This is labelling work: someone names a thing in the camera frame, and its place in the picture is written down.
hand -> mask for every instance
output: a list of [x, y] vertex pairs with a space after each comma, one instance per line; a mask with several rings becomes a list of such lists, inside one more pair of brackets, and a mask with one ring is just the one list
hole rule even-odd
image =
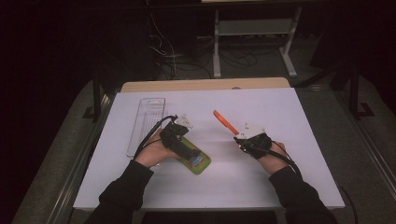
[[[273, 150], [274, 152], [279, 153], [282, 156], [287, 157], [286, 152], [278, 145], [281, 146], [282, 148], [285, 148], [285, 145], [283, 145], [283, 143], [276, 142], [276, 144], [272, 143], [270, 149]], [[270, 175], [274, 174], [276, 171], [282, 168], [289, 166], [285, 161], [282, 161], [281, 159], [271, 155], [265, 155], [259, 158], [257, 161], [262, 165], [264, 170]]]
[[160, 137], [161, 131], [162, 129], [159, 129], [154, 135], [150, 137], [150, 139], [146, 143], [146, 146], [134, 159], [135, 161], [150, 168], [151, 166], [155, 166], [166, 159], [180, 158], [174, 151], [166, 148], [163, 145], [163, 141], [161, 141]]

floor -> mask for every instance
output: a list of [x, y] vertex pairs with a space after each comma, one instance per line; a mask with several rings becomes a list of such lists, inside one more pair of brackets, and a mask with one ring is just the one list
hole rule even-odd
[[[225, 38], [220, 46], [221, 78], [286, 77], [291, 85], [295, 85], [320, 71], [309, 66], [318, 39], [298, 37], [290, 50], [298, 76], [289, 78], [277, 51], [283, 38]], [[203, 37], [200, 41], [210, 45], [212, 40]], [[168, 58], [159, 79], [212, 78], [211, 53], [205, 44], [200, 55], [198, 59], [177, 56], [176, 65], [172, 57]], [[173, 66], [177, 68], [175, 74], [172, 73]], [[332, 74], [296, 90], [323, 157], [346, 203], [345, 208], [335, 209], [333, 213], [339, 223], [353, 223], [354, 209], [361, 224], [394, 223], [395, 196], [389, 181], [384, 180], [384, 172], [377, 165], [377, 159], [372, 157], [371, 147], [382, 155], [389, 169], [396, 172], [395, 160], [392, 159], [395, 158], [393, 149], [396, 148], [396, 139], [392, 136], [396, 134], [396, 119], [381, 103], [373, 85], [362, 78], [360, 101], [367, 103], [375, 116], [356, 121], [347, 111], [348, 87], [344, 91], [332, 91], [329, 88], [331, 80]], [[87, 165], [89, 151], [103, 126], [103, 119], [92, 123], [91, 119], [82, 118], [90, 106], [92, 84], [88, 83], [71, 106], [13, 223], [45, 223], [48, 220], [52, 223], [57, 220], [57, 223], [78, 224], [83, 223], [90, 214], [72, 208], [83, 172], [71, 173], [83, 170]], [[104, 100], [103, 106], [102, 117], [105, 117], [111, 102]], [[276, 213], [278, 222], [285, 223], [284, 211]]]

person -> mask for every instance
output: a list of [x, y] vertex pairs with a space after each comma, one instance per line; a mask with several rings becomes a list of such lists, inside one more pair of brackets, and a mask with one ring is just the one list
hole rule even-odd
[[[130, 161], [120, 178], [107, 186], [99, 197], [99, 205], [85, 223], [132, 223], [133, 211], [142, 206], [145, 187], [153, 175], [149, 168], [161, 161], [179, 158], [174, 151], [163, 146], [160, 131], [161, 129], [151, 136], [148, 140], [149, 144], [146, 144], [140, 154]], [[271, 147], [271, 150], [286, 156], [284, 149], [285, 146], [278, 142], [273, 143]], [[262, 165], [263, 170], [270, 174], [269, 180], [276, 190], [281, 205], [286, 208], [285, 216], [289, 224], [337, 223], [334, 215], [320, 200], [317, 191], [297, 176], [287, 163], [270, 155], [263, 156], [257, 161]], [[170, 222], [161, 219], [161, 222], [157, 223]], [[189, 219], [181, 223], [192, 223], [192, 221]], [[276, 223], [276, 218], [272, 218], [270, 222], [263, 220], [260, 223]]]

sleeve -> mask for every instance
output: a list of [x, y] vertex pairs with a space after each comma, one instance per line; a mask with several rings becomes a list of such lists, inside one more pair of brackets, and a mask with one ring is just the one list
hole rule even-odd
[[85, 223], [132, 223], [133, 211], [140, 209], [143, 193], [153, 172], [130, 161], [120, 178], [110, 183], [99, 196], [99, 205]]
[[324, 206], [318, 192], [305, 183], [290, 167], [270, 176], [277, 197], [286, 208], [286, 220], [294, 223], [337, 223], [334, 215]]

